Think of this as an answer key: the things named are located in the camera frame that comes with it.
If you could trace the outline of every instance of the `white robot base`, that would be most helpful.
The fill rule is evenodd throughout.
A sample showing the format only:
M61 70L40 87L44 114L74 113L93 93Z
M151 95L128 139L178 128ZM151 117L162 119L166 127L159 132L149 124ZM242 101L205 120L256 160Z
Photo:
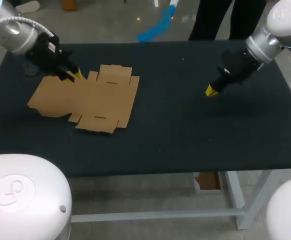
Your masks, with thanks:
M70 186L55 165L0 155L0 240L67 240L71 209Z
M280 186L271 197L266 225L272 240L291 240L291 180Z

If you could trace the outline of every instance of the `table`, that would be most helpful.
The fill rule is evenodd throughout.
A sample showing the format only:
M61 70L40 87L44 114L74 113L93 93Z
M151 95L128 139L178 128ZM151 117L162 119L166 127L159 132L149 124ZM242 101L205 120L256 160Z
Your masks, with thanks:
M274 192L279 169L291 168L291 91L277 64L244 84L207 98L226 48L243 41L74 44L84 76L100 64L133 67L139 88L127 129L113 135L74 128L65 118L41 117L27 102L42 75L25 77L22 60L7 54L0 67L0 154L42 157L67 177L227 171L233 209L109 213L73 222L239 216L246 229ZM235 171L264 170L244 203Z

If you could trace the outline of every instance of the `floor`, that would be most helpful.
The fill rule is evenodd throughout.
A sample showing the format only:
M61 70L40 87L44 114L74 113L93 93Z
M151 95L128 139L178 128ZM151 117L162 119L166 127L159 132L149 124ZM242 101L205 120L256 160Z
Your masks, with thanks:
M63 12L60 0L40 0L41 10L26 17L54 31L62 43L129 43L155 24L169 0L80 0L79 10ZM199 0L180 0L173 27L156 41L185 41L192 30ZM267 5L260 24L265 22ZM229 9L218 39L229 36ZM0 48L0 63L4 56ZM291 53L276 59L291 88ZM281 182L291 179L291 169ZM238 172L244 196L251 193L260 171ZM191 173L114 176L69 179L73 193L73 213L115 213L135 211L191 210L230 207L227 186L219 194L194 193ZM71 240L269 240L265 228L265 208L254 226L237 230L233 217L140 220L73 224Z

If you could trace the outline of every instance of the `black pants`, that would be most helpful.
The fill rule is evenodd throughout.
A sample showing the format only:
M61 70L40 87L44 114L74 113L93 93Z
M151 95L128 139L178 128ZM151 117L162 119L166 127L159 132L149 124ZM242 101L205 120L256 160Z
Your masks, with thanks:
M214 40L232 0L200 0L189 41ZM235 0L229 39L246 39L255 30L266 0Z
M7 0L9 3L11 3L14 7L21 5L22 0Z

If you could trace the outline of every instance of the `flattened cardboard box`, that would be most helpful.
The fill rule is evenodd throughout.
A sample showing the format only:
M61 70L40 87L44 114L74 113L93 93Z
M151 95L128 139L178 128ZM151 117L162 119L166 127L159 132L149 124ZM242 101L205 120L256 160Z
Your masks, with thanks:
M131 67L101 65L99 74L90 71L74 83L46 76L27 105L45 117L71 114L77 129L113 133L128 125L139 84L131 74Z

